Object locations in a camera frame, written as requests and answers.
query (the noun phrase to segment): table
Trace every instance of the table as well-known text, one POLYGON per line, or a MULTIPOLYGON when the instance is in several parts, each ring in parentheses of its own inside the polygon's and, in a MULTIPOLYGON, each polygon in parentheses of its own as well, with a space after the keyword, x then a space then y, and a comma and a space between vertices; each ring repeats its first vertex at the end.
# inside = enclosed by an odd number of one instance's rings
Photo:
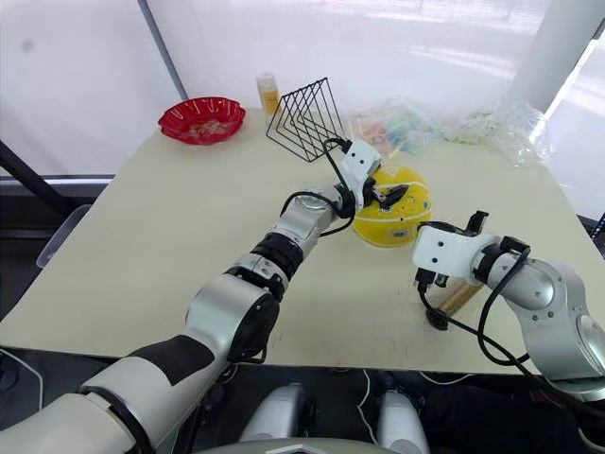
MULTIPOLYGON (((251 250, 287 195, 335 180, 325 159, 308 164, 268 140, 264 121, 249 110, 241 131, 208 148, 156 131, 0 323, 0 344, 120 357, 180 333, 199 288, 251 250)), ((574 267, 605 323, 605 262, 544 167, 515 168, 497 151, 448 143, 397 160, 427 181, 434 219, 464 226, 476 209, 489 211, 486 231, 574 267)), ((410 253, 374 248, 352 229, 322 238, 285 295, 267 363, 514 373, 482 357, 465 332, 427 323, 410 253)), ((457 317, 476 325, 486 296, 457 317)), ((524 350, 504 302, 487 332, 524 350)))

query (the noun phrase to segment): red plate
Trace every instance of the red plate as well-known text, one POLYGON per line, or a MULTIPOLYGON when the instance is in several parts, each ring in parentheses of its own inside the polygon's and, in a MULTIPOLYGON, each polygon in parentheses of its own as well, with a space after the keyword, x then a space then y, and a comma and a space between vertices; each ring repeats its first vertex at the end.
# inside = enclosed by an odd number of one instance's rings
POLYGON ((168 109, 158 123, 162 133, 191 145, 227 140, 242 126, 246 111, 226 97, 197 97, 168 109))

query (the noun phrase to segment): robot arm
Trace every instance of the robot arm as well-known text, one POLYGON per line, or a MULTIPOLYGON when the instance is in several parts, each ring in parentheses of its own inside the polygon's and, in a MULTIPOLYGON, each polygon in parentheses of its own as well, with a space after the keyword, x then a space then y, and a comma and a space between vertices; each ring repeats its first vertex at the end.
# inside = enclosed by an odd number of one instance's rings
MULTIPOLYGON (((486 216, 477 212, 465 230, 441 222, 420 228, 412 260, 425 285, 444 287, 448 276, 490 288, 500 283, 526 245, 481 234, 486 216)), ((563 264, 529 259, 500 294, 517 316, 541 374, 578 400, 605 399, 605 333, 589 314, 579 276, 563 264)))
POLYGON ((155 452, 230 363, 262 362, 299 265, 334 220, 370 202, 380 154, 361 141, 349 146, 341 165, 346 185, 292 199, 250 253, 198 292, 179 336, 132 352, 77 393, 0 432, 3 452, 155 452))

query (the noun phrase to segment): wire rack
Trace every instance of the wire rack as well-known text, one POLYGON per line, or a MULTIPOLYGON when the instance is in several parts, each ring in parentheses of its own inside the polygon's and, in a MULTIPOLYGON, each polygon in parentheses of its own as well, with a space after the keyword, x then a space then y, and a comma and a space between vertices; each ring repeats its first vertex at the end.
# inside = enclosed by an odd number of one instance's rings
POLYGON ((308 163, 324 153, 325 139, 343 136, 328 78, 283 95, 267 129, 269 139, 308 163))

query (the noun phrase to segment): plastic bag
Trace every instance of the plastic bag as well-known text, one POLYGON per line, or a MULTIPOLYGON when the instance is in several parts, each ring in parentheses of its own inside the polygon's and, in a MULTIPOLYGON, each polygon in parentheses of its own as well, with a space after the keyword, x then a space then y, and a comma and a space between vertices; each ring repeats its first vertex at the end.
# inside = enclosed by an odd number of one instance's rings
POLYGON ((506 155, 516 166, 531 166, 555 152, 542 112, 524 101, 503 101, 492 113, 477 112, 456 125, 441 128, 450 142, 486 144, 506 155))
POLYGON ((441 138, 429 115, 405 98, 395 98, 384 106, 349 117, 355 138, 376 148, 384 157, 399 151, 418 154, 441 138))

